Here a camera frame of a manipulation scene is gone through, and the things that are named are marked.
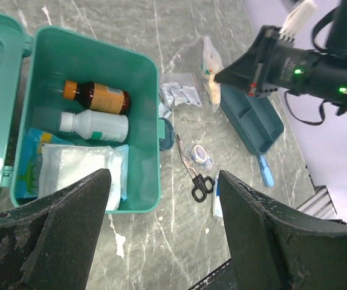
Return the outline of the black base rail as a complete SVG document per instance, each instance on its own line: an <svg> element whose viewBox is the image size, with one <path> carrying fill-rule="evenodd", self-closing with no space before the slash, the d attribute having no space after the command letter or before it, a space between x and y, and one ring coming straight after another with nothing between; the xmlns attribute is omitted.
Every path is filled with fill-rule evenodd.
<svg viewBox="0 0 347 290"><path fill-rule="evenodd" d="M238 290L231 260L223 263L189 290Z"/></svg>

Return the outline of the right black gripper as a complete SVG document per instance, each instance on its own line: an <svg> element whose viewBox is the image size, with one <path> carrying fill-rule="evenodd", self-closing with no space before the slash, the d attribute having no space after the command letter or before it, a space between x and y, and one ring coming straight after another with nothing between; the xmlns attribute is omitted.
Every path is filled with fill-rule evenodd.
<svg viewBox="0 0 347 290"><path fill-rule="evenodd" d="M295 70L308 71L313 50L294 47L294 38L281 36L280 28L264 25L250 48L218 72L215 81L229 85L249 97L264 98L279 88L293 89Z"/></svg>

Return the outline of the silver foil packets bag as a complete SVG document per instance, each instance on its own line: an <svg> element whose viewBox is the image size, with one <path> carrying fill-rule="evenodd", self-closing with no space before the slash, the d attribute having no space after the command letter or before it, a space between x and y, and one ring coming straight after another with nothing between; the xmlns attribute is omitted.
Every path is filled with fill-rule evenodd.
<svg viewBox="0 0 347 290"><path fill-rule="evenodd" d="M169 72L162 76L159 87L161 101L169 108L204 107L194 73Z"/></svg>

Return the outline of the cotton ball bag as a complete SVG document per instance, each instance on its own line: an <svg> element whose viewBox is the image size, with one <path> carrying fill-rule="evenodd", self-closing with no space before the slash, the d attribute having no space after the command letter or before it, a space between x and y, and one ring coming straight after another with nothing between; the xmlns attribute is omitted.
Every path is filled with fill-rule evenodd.
<svg viewBox="0 0 347 290"><path fill-rule="evenodd" d="M221 102L221 85L215 81L215 76L223 68L221 56L212 44L210 37L204 36L201 73L205 79L204 87L208 93L213 112L219 109Z"/></svg>

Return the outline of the blue white ointment tube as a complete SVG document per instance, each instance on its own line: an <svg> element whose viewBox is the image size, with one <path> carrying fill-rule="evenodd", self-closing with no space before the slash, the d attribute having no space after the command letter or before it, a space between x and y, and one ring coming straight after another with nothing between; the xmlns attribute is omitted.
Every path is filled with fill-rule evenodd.
<svg viewBox="0 0 347 290"><path fill-rule="evenodd" d="M223 218L221 201L220 201L220 191L219 191L219 175L216 175L215 177L215 185L213 190L212 214L215 219Z"/></svg>

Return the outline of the teal medicine kit box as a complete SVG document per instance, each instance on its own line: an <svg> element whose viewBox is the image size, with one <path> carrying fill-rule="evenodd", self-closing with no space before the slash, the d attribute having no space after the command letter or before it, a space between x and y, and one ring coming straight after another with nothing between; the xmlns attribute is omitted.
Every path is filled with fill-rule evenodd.
<svg viewBox="0 0 347 290"><path fill-rule="evenodd" d="M0 14L0 189L15 207L108 169L107 213L153 210L158 105L148 57L54 26L29 35Z"/></svg>

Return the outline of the aluminium frame rail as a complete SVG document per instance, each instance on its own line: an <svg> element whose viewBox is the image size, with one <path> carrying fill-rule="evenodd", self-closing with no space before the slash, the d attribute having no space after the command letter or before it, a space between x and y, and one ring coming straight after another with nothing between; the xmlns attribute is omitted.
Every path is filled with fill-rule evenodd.
<svg viewBox="0 0 347 290"><path fill-rule="evenodd" d="M315 187L315 195L297 207L297 210L315 218L343 223L337 217L337 210L325 185Z"/></svg>

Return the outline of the white medicine bottle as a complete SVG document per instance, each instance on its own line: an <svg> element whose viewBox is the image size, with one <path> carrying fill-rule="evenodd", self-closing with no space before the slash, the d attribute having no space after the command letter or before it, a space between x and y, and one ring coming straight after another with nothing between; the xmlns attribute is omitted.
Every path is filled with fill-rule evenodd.
<svg viewBox="0 0 347 290"><path fill-rule="evenodd" d="M122 143L128 136L129 121L125 115L92 111L90 109L79 114L61 112L59 131L76 133L84 140Z"/></svg>

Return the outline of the brown medicine bottle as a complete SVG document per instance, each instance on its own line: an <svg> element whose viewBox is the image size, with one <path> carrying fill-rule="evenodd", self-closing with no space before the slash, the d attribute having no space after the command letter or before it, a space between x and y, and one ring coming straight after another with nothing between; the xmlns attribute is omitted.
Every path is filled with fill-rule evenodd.
<svg viewBox="0 0 347 290"><path fill-rule="evenodd" d="M85 109L117 115L127 113L131 106L131 98L127 91L96 82L78 83L66 80L63 97L79 102Z"/></svg>

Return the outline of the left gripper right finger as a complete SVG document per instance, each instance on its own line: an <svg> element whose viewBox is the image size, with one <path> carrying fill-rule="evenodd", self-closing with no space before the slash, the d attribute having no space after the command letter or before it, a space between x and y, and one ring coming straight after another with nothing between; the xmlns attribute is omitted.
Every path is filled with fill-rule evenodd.
<svg viewBox="0 0 347 290"><path fill-rule="evenodd" d="M347 289L347 225L297 211L219 173L239 289Z"/></svg>

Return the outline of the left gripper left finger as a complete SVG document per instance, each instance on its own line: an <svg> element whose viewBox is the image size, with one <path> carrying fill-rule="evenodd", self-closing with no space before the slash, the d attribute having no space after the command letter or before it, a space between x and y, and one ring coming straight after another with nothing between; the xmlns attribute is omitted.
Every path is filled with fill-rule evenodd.
<svg viewBox="0 0 347 290"><path fill-rule="evenodd" d="M0 213L0 289L85 289L111 173Z"/></svg>

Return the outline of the blue swab packet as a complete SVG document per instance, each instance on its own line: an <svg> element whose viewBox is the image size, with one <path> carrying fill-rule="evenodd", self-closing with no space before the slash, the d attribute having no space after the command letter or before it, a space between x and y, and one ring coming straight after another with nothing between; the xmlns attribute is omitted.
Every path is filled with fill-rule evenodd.
<svg viewBox="0 0 347 290"><path fill-rule="evenodd" d="M39 175L42 167L42 146L44 144L73 145L60 138L39 129L28 130L23 141L23 152L18 169L15 199L18 202L38 198ZM123 158L122 162L122 192L120 202L128 198L128 159L129 146L122 145L114 148Z"/></svg>

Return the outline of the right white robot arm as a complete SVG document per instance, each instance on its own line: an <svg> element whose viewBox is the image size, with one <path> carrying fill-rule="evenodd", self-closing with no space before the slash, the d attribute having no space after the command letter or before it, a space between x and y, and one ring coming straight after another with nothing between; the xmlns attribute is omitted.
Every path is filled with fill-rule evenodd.
<svg viewBox="0 0 347 290"><path fill-rule="evenodd" d="M347 1L328 12L311 30L312 50L294 47L314 8L303 1L282 27L264 25L240 58L215 75L215 82L230 85L249 97L264 98L279 88L285 96L309 94L347 112Z"/></svg>

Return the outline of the white gauze pad packet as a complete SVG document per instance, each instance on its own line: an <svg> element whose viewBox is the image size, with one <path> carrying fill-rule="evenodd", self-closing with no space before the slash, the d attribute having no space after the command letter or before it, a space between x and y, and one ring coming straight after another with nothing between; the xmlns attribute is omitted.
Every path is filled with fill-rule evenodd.
<svg viewBox="0 0 347 290"><path fill-rule="evenodd" d="M122 156L110 146L44 144L38 197L51 195L99 169L108 169L111 186L106 210L117 210L122 192L122 162Z"/></svg>

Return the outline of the blue white card packet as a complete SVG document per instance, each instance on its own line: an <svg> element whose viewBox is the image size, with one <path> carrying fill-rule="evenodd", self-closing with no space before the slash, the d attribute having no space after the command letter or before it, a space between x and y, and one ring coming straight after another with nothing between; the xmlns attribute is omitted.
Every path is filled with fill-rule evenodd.
<svg viewBox="0 0 347 290"><path fill-rule="evenodd" d="M169 118L172 111L164 103L160 103L158 105L158 113L160 118Z"/></svg>

